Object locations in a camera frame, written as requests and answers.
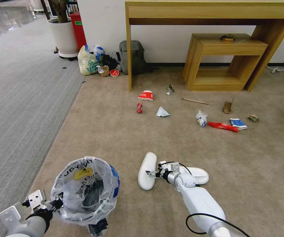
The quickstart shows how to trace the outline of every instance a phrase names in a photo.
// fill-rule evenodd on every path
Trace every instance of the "yellow sticker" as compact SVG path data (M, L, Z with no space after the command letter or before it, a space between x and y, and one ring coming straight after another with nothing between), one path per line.
M81 170L78 170L75 174L74 174L74 180L79 180L82 177L85 176L92 176L92 169L85 169L82 168Z

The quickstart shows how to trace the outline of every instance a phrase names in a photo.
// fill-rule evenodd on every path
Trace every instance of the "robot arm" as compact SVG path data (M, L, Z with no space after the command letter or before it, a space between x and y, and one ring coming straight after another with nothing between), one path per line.
M0 219L8 229L8 237L43 237L50 226L53 212L63 206L63 193L52 202L46 201L43 191L37 190L29 195L23 204L17 202L0 213ZM31 207L31 215L24 220L24 208Z
M183 197L188 211L192 213L210 214L225 220L225 214L219 204L209 194L209 192L200 187L195 176L180 172L178 162L159 163L159 171L147 171L150 177L162 178L172 184ZM208 233L210 237L231 237L229 230L224 222L208 216L193 216L196 225Z

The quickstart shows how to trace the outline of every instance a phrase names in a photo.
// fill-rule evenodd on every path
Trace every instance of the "trash can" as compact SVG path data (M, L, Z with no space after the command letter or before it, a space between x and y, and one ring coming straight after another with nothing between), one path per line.
M83 29L82 19L80 18L79 11L74 12L70 15L70 18L73 23L74 33L78 45L78 49L80 50L83 45L86 45L86 38Z
M116 207L120 180L106 161L86 156L70 162L56 177L51 200L63 192L63 207L57 211L66 223L88 226L94 236L101 236L108 226L108 216Z

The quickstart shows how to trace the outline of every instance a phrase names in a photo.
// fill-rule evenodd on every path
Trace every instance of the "baseboard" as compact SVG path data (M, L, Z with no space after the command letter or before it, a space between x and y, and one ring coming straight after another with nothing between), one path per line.
M175 67L175 66L185 66L185 63L147 63L147 65L151 67L159 67L159 66ZM206 66L206 67L229 66L229 65L230 63L200 63L200 66ZM269 63L268 66L284 66L284 63Z

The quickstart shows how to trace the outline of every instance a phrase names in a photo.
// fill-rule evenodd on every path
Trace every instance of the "slipper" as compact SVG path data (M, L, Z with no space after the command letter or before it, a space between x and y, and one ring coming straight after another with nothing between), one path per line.
M154 153L146 153L139 171L139 185L144 190L152 189L155 184L155 178L149 177L146 171L155 171L156 162L157 156Z
M192 176L196 177L198 184L206 184L209 181L209 174L207 171L197 167L187 167ZM183 166L179 166L180 173L189 173Z

